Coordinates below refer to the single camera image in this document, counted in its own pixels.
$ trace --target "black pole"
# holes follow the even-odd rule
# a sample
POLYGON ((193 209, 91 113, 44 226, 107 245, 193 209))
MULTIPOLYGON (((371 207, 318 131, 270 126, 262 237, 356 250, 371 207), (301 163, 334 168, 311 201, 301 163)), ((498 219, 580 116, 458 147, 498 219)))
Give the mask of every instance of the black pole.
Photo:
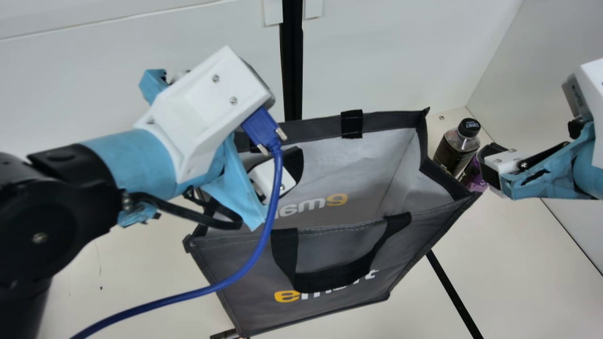
POLYGON ((446 274, 446 272, 444 272, 442 265, 440 265, 438 258, 435 257, 434 252, 430 250, 429 252, 427 252, 426 257, 429 260, 431 267, 433 267, 435 274, 438 276, 438 278, 440 278, 442 286, 446 290, 446 293, 448 293, 448 296, 450 297, 450 300, 456 308, 458 315, 461 316, 461 319, 465 323, 465 326, 469 330, 469 333, 471 333, 473 339, 484 339, 477 325, 475 325, 475 322, 473 322, 473 318, 471 318, 469 311, 467 310, 467 308, 465 308, 461 297, 458 296, 458 293, 456 293, 456 290, 454 289, 454 286, 452 286, 450 279, 448 279, 448 275, 446 274))
POLYGON ((301 120, 303 78, 303 0, 283 0, 280 27, 280 67, 283 74, 285 121, 301 120))

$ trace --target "black handle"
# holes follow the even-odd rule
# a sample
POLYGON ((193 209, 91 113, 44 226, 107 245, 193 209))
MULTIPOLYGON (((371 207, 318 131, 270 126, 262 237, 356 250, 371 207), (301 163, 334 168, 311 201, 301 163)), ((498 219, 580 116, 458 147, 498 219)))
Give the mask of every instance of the black handle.
POLYGON ((300 293, 322 292, 351 285, 369 273, 375 256, 387 239, 403 230, 412 220, 410 213, 385 217, 385 219, 387 220, 385 231, 373 248, 365 255, 347 264, 314 272, 296 272, 297 247, 299 245, 297 229, 272 231, 270 238, 272 256, 293 285, 293 289, 300 293))

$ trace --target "screw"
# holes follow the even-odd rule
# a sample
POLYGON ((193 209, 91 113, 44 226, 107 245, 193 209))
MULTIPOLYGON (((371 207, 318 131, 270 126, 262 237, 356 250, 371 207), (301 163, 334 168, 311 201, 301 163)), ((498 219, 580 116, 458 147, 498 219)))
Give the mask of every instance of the screw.
POLYGON ((44 233, 44 232, 37 232, 36 234, 34 234, 34 236, 31 238, 31 242, 33 242, 34 244, 43 244, 44 242, 48 241, 48 234, 44 233))
POLYGON ((130 196, 126 193, 123 192, 121 194, 121 205, 124 208, 124 211, 129 212, 132 210, 132 199, 130 198, 130 196))

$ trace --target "black strap loop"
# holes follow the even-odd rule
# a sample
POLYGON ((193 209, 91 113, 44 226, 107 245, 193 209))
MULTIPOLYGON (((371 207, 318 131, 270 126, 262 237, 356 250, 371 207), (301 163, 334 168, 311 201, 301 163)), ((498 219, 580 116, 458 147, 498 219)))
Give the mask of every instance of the black strap loop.
POLYGON ((351 285, 370 272, 375 256, 387 239, 400 232, 411 222, 411 214, 404 213, 385 217, 387 226, 373 248, 360 258, 347 264, 325 268, 324 270, 297 273, 297 252, 299 234, 297 229, 273 230, 271 234, 272 256, 287 276, 293 289, 300 293, 314 293, 351 285))
POLYGON ((344 139, 362 138, 364 114, 362 110, 341 112, 341 137, 344 139))

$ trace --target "bottle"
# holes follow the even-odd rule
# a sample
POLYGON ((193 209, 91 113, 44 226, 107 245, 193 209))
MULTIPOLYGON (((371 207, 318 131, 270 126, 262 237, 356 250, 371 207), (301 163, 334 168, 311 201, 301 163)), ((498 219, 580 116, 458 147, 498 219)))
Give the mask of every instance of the bottle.
POLYGON ((481 129, 475 119, 463 119, 457 128, 453 128, 442 137, 435 151, 434 161, 453 177, 458 177, 479 149, 478 133, 481 129))
POLYGON ((482 171, 479 169, 478 155, 474 155, 471 161, 463 170, 458 181, 463 184, 471 192, 485 192, 488 189, 488 183, 482 176, 482 171))

